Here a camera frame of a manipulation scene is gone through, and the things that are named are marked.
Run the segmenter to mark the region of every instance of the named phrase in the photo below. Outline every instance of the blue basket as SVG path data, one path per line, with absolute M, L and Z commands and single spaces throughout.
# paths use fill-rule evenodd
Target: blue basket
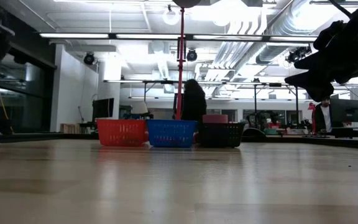
M 154 147 L 191 147 L 197 121 L 147 120 L 149 141 Z

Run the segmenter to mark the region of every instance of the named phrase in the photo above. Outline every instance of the computer monitor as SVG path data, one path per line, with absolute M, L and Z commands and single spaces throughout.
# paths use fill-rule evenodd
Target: computer monitor
M 330 99 L 332 123 L 358 122 L 358 100 Z
M 95 118 L 110 118 L 112 117 L 112 109 L 114 108 L 114 98 L 94 100 L 92 106 L 93 122 L 95 122 Z

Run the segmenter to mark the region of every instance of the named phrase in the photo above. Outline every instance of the pink basket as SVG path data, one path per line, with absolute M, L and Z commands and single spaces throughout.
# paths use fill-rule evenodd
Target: pink basket
M 214 115 L 203 115 L 203 123 L 208 124 L 227 124 L 229 122 L 229 116 L 228 115 L 220 115 L 220 114 L 214 114 Z

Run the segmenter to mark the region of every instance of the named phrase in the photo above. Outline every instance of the red pole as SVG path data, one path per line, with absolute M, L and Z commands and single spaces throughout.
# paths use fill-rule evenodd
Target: red pole
M 185 8 L 180 9 L 181 24 L 180 24 L 180 48 L 179 48 L 179 86 L 178 86 L 178 106 L 177 106 L 177 120 L 181 120 L 181 73 L 183 71 L 183 44 L 185 35 Z

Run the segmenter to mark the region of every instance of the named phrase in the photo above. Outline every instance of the window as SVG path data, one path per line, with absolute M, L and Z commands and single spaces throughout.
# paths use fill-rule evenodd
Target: window
M 213 115 L 213 114 L 221 114 L 221 110 L 206 110 L 206 114 Z
M 31 63 L 16 63 L 7 54 L 0 63 L 0 85 L 34 95 L 44 96 L 45 72 Z
M 243 110 L 243 117 L 247 120 L 247 116 L 249 116 L 249 120 L 252 125 L 255 124 L 255 110 Z M 264 119 L 264 123 L 272 122 L 272 114 L 275 114 L 275 118 L 277 122 L 280 122 L 282 125 L 285 125 L 285 111 L 284 110 L 262 110 L 262 119 Z
M 206 110 L 206 114 L 225 114 L 229 122 L 237 122 L 237 110 Z
M 237 122 L 237 110 L 222 110 L 221 113 L 227 115 L 229 122 Z
M 296 111 L 286 111 L 287 113 L 287 122 L 291 124 L 296 124 Z M 299 121 L 302 120 L 302 111 L 299 110 Z
M 44 103 L 42 98 L 17 93 L 0 88 L 0 93 L 12 127 L 16 133 L 31 133 L 48 131 L 43 127 Z M 5 113 L 0 100 L 0 119 L 5 119 Z
M 154 119 L 173 119 L 172 109 L 149 108 L 149 111 L 154 115 Z

